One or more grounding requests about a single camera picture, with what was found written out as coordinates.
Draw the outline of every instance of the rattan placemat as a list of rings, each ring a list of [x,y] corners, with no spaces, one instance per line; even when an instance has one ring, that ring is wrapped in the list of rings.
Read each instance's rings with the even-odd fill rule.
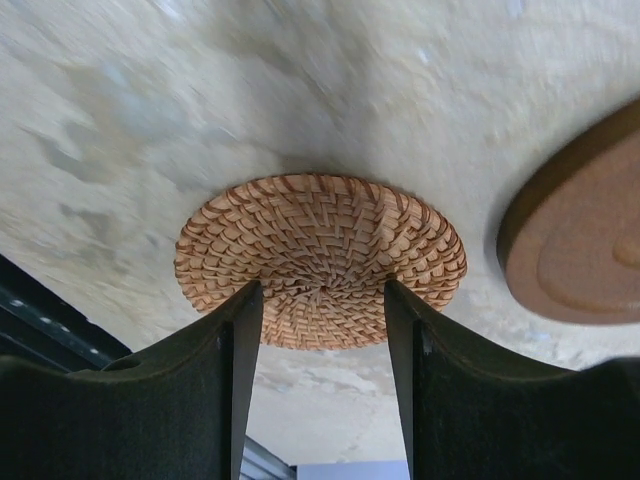
[[[258,278],[262,343],[301,350],[384,342],[389,277],[440,310],[466,273],[462,242],[434,209],[385,186],[328,175],[232,188],[189,219],[176,250],[176,277],[199,312]]]

